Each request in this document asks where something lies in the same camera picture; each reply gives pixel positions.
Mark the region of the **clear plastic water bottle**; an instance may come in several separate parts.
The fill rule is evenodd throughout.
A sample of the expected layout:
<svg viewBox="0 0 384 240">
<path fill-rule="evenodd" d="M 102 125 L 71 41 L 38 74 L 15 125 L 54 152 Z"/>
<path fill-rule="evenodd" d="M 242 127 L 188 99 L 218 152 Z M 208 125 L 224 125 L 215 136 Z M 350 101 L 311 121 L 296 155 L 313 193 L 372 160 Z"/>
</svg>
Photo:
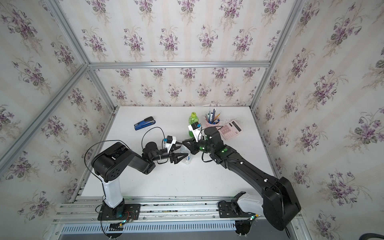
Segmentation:
<svg viewBox="0 0 384 240">
<path fill-rule="evenodd" d="M 180 153 L 184 154 L 183 159 L 181 160 L 182 163 L 189 165 L 192 161 L 192 154 L 191 151 L 185 147 L 184 145 L 181 146 L 180 148 Z"/>
</svg>

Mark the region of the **green plastic bottle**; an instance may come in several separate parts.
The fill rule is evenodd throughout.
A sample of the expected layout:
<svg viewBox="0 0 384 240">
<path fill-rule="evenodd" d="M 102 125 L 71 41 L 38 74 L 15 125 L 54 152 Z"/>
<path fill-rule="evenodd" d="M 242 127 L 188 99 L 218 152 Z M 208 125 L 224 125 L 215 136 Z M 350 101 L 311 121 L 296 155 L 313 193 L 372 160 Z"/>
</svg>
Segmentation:
<svg viewBox="0 0 384 240">
<path fill-rule="evenodd" d="M 198 116 L 196 118 L 192 118 L 190 115 L 188 122 L 189 122 L 189 126 L 192 126 L 191 128 L 189 128 L 189 135 L 190 137 L 194 137 L 193 130 L 194 130 L 194 127 L 196 126 L 196 123 L 199 123 L 199 118 Z"/>
</svg>

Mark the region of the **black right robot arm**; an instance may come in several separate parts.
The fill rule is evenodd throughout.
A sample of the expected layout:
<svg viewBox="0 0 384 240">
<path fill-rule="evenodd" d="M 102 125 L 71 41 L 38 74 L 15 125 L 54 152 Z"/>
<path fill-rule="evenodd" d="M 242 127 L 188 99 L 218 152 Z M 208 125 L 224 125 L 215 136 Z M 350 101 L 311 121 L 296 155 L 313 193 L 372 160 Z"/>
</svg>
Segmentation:
<svg viewBox="0 0 384 240">
<path fill-rule="evenodd" d="M 209 154 L 218 165 L 228 169 L 250 184 L 263 199 L 263 214 L 268 222 L 277 230 L 284 230 L 301 211 L 301 205 L 291 182 L 281 177 L 277 179 L 250 162 L 246 161 L 234 148 L 226 145 L 219 131 L 214 127 L 200 137 L 201 131 L 195 138 L 182 141 L 190 152 Z"/>
</svg>

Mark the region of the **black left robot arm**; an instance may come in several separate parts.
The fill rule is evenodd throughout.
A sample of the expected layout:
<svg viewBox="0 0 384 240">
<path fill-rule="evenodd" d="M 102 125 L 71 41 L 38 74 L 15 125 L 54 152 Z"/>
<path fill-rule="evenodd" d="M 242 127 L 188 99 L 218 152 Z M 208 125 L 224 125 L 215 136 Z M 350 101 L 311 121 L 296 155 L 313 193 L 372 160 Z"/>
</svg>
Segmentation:
<svg viewBox="0 0 384 240">
<path fill-rule="evenodd" d="M 139 155 L 118 142 L 94 157 L 92 167 L 95 175 L 102 180 L 105 205 L 114 210 L 124 202 L 119 177 L 126 167 L 148 175 L 155 168 L 156 161 L 170 160 L 171 163 L 178 164 L 187 158 L 188 153 L 174 152 L 180 148 L 171 146 L 160 150 L 156 143 L 149 142 Z"/>
</svg>

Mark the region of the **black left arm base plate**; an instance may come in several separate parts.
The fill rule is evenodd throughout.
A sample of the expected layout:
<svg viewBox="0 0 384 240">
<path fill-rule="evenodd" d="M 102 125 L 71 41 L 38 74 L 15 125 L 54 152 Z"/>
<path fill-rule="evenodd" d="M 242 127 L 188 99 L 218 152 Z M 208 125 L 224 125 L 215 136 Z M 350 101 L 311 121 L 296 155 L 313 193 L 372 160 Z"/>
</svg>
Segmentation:
<svg viewBox="0 0 384 240">
<path fill-rule="evenodd" d="M 106 203 L 103 203 L 98 215 L 98 221 L 138 220 L 141 206 L 140 204 L 125 204 L 121 202 L 113 209 Z"/>
</svg>

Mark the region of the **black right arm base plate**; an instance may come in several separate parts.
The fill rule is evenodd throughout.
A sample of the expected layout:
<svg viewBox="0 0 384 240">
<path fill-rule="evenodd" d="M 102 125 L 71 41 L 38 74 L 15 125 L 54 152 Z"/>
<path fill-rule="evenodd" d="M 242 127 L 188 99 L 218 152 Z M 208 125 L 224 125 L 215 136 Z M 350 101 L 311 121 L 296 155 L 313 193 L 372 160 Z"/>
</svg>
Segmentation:
<svg viewBox="0 0 384 240">
<path fill-rule="evenodd" d="M 218 210 L 220 218 L 248 218 L 255 219 L 262 212 L 261 197 L 240 192 L 229 202 L 219 201 Z"/>
</svg>

